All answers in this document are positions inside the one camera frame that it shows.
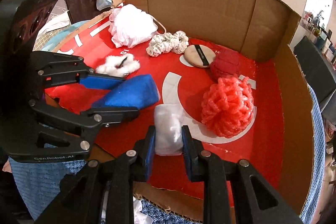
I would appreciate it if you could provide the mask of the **blue sponge cloth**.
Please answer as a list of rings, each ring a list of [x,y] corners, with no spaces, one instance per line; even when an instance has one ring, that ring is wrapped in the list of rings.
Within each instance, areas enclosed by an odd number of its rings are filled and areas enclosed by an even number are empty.
[[[136,107],[141,110],[161,99],[151,75],[134,76],[93,102],[91,107]]]

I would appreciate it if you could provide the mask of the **white soft cloth roll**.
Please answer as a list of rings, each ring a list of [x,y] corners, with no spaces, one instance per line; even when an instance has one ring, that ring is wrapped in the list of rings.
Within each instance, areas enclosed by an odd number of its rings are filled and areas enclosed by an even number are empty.
[[[160,104],[154,109],[155,153],[159,156],[182,154],[184,110],[179,104]]]

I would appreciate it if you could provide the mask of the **red mesh bath pouf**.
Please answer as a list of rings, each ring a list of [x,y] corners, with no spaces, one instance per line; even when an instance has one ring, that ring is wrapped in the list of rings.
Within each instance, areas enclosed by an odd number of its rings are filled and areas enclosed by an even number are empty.
[[[231,138],[252,121],[254,98],[249,78],[228,75],[203,94],[201,122],[218,137]]]

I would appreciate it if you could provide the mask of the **white crochet scrunchie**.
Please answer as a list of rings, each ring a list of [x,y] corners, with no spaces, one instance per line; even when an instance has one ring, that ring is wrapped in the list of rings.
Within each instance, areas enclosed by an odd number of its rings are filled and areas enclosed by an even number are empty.
[[[184,53],[188,46],[189,37],[185,32],[177,31],[174,34],[167,32],[154,35],[146,48],[146,53],[151,57],[157,57],[169,52],[180,55]]]

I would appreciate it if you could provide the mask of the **round beige powder puff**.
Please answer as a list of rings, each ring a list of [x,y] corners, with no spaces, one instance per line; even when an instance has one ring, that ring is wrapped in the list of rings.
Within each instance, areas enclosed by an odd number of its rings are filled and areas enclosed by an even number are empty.
[[[216,54],[207,46],[196,44],[188,46],[184,51],[185,60],[198,68],[208,68]]]

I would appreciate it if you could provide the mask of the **blue knitted blanket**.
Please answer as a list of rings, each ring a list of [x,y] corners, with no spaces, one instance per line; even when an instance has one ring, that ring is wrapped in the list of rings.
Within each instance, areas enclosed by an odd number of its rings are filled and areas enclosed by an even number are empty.
[[[325,134],[317,97],[309,87],[313,108],[314,127],[313,176],[308,196],[299,215],[303,223],[311,223],[315,214],[325,168]],[[30,215],[36,220],[60,192],[59,184],[67,174],[76,174],[85,165],[84,160],[25,164],[9,159],[14,181]]]

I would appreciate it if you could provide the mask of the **white mesh bath pouf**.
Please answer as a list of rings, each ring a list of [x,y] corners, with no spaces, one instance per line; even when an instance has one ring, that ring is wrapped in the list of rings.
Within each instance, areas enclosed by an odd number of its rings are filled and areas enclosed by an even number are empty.
[[[167,32],[164,25],[155,17],[132,4],[113,8],[109,15],[109,22],[108,31],[116,48],[134,48],[147,42],[154,35],[159,34],[159,28],[163,30],[163,34]]]

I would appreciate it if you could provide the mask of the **dark red knitted item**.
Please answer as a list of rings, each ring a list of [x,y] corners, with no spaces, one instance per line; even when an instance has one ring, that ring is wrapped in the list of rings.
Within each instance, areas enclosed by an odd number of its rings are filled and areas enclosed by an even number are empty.
[[[212,79],[217,82],[223,77],[238,77],[239,53],[226,49],[220,51],[210,64]]]

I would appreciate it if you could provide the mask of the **table with dark cloth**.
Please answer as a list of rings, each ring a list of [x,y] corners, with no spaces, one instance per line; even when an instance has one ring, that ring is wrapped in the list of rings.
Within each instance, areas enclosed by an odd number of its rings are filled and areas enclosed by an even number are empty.
[[[321,50],[305,34],[294,46],[306,82],[314,90],[322,116],[335,124],[335,70]]]

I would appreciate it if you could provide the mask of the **red-lined cardboard box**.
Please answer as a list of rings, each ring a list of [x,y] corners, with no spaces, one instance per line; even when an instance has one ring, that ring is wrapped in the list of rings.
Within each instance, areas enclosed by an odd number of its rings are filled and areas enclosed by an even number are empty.
[[[184,31],[190,44],[239,53],[238,75],[248,77],[256,117],[234,138],[220,138],[201,122],[203,94],[214,83],[209,69],[189,67],[175,53],[150,57],[147,44],[116,48],[101,14],[63,39],[56,52],[81,56],[97,67],[109,55],[132,53],[150,74],[161,103],[180,103],[191,135],[224,160],[247,159],[301,213],[314,158],[312,99],[289,47],[299,15],[280,0],[119,0],[159,20],[168,31]]]

